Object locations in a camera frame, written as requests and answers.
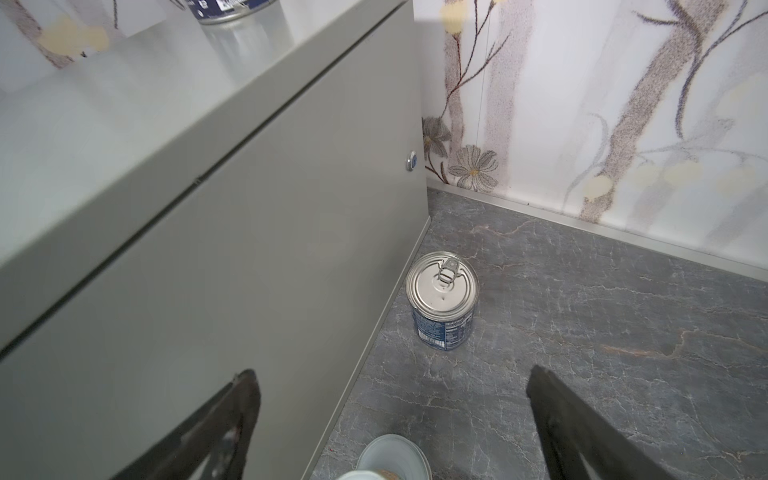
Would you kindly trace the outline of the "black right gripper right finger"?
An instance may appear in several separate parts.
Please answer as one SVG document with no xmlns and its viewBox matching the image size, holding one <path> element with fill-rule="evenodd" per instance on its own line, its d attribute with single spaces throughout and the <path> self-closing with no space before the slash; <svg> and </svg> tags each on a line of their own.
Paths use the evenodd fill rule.
<svg viewBox="0 0 768 480">
<path fill-rule="evenodd" d="M 526 385 L 551 479 L 671 479 L 563 383 L 535 365 Z"/>
</svg>

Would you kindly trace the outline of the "light blue label can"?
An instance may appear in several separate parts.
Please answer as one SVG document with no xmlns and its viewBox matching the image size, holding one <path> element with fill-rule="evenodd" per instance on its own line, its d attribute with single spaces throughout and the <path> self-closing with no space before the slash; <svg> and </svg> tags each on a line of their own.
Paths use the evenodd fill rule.
<svg viewBox="0 0 768 480">
<path fill-rule="evenodd" d="M 422 342 L 451 351 L 466 341 L 479 301 L 479 281 L 464 258 L 448 251 L 422 256 L 406 276 L 405 292 Z"/>
</svg>

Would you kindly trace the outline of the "peach can white lid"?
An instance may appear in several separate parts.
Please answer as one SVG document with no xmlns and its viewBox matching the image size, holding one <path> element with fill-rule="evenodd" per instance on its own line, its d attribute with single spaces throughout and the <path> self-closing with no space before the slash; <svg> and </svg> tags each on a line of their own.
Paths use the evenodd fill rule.
<svg viewBox="0 0 768 480">
<path fill-rule="evenodd" d="M 433 473 L 426 455 L 414 442 L 386 434 L 371 441 L 355 468 L 338 477 L 347 479 L 432 480 Z"/>
</svg>

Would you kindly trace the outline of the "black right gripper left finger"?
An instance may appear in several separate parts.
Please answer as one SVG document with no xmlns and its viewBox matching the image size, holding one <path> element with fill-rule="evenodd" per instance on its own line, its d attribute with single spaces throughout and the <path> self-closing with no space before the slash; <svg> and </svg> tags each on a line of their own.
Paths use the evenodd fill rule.
<svg viewBox="0 0 768 480">
<path fill-rule="evenodd" d="M 246 369 L 116 479 L 241 479 L 261 407 L 256 373 Z"/>
</svg>

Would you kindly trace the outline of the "dark navy label can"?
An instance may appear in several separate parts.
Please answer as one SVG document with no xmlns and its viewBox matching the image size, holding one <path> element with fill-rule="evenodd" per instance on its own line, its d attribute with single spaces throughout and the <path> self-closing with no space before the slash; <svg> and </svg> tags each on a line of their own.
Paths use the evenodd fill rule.
<svg viewBox="0 0 768 480">
<path fill-rule="evenodd" d="M 196 20 L 204 25 L 213 25 L 237 20 L 251 15 L 275 0 L 186 0 Z"/>
</svg>

